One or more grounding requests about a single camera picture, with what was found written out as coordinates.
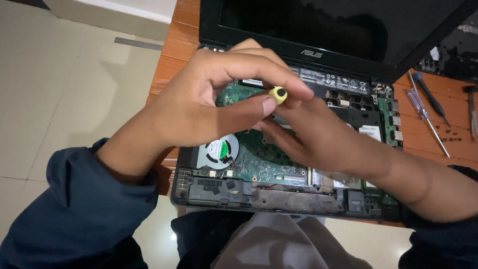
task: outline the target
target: laptop screen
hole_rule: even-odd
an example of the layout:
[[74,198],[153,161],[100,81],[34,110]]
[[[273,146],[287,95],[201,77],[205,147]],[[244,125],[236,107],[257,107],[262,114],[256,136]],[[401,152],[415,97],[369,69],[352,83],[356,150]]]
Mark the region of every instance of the laptop screen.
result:
[[396,66],[464,0],[227,0],[219,24]]

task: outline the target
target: screwdriver tip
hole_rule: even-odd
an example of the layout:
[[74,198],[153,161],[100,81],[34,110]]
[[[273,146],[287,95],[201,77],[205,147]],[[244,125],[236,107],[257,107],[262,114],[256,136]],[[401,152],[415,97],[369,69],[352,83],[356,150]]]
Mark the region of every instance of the screwdriver tip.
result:
[[448,125],[448,127],[451,127],[450,123],[448,122],[448,120],[446,119],[446,117],[443,117],[443,119],[445,120],[446,124]]

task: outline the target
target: asus laptop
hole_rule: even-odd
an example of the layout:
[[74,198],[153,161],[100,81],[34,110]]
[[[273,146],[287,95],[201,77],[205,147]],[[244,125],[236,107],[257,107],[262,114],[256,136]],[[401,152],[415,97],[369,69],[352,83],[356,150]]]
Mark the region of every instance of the asus laptop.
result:
[[[351,128],[401,150],[392,84],[476,8],[476,0],[203,0],[199,48],[226,51],[254,38],[274,50]],[[216,106],[262,90],[259,80],[235,80]],[[294,162],[255,130],[180,148],[171,201],[388,221],[400,221],[403,210],[366,180]]]

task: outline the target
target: asus logo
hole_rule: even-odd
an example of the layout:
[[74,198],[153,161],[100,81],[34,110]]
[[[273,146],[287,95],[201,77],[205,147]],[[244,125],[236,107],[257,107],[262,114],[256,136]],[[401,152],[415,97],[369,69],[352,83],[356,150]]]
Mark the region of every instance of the asus logo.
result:
[[312,56],[312,57],[317,57],[317,58],[322,57],[322,53],[313,52],[313,51],[311,51],[311,50],[304,50],[304,51],[301,52],[300,54],[304,54],[304,55]]

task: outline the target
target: orange wooden tabletop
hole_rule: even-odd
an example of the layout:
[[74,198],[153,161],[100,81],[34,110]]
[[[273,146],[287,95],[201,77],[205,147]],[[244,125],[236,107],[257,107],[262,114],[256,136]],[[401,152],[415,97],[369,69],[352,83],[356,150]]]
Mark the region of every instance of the orange wooden tabletop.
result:
[[[198,36],[199,0],[178,0],[146,103],[156,98],[169,80],[184,67],[199,45]],[[444,145],[451,158],[444,157],[428,124],[418,118],[404,93],[405,89],[412,87],[406,75],[393,85],[402,118],[400,131],[403,132],[404,151],[444,165],[456,164],[478,170],[478,145],[471,140],[468,95],[462,90],[463,86],[470,84],[425,73],[423,73],[423,77],[430,91],[443,106],[447,119],[452,125],[448,127],[443,122],[443,119],[433,111],[429,103],[426,102],[425,96],[420,92],[420,97],[430,114],[432,124],[440,137],[446,139]],[[169,177],[169,181],[163,179],[160,182],[160,194],[169,195],[171,193],[177,156],[178,149],[176,148],[162,162],[162,165],[172,170],[173,173]]]

